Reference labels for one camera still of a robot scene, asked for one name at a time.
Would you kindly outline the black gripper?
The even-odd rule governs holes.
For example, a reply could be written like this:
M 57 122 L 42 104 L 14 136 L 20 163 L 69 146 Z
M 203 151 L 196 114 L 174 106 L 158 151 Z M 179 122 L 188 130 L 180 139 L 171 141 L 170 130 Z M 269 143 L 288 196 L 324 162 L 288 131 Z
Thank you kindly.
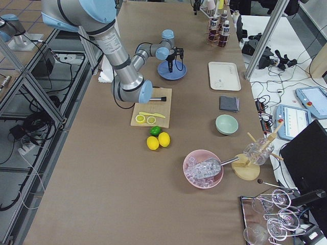
M 173 60 L 176 57 L 176 51 L 175 50 L 170 50 L 169 55 L 166 58 L 166 61 L 168 63 L 168 71 L 172 72 L 173 71 Z

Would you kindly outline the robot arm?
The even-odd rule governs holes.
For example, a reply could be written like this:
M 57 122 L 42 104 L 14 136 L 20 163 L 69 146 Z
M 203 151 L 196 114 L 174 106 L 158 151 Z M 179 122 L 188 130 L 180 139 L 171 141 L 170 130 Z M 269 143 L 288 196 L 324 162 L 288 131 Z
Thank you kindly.
M 116 72 L 112 93 L 120 101 L 147 103 L 153 86 L 139 72 L 149 57 L 165 60 L 172 54 L 174 32 L 164 30 L 159 44 L 142 44 L 130 57 L 115 29 L 115 1 L 42 1 L 43 22 L 59 30 L 77 32 L 82 27 L 92 36 Z

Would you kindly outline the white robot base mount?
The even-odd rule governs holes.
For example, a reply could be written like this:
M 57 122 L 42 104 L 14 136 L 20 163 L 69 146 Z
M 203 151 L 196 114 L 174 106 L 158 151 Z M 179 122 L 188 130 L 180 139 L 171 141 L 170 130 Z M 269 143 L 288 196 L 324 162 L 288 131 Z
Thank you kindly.
M 106 57 L 103 57 L 99 71 L 98 81 L 100 83 L 111 83 L 113 81 L 114 73 L 112 72 L 112 66 Z

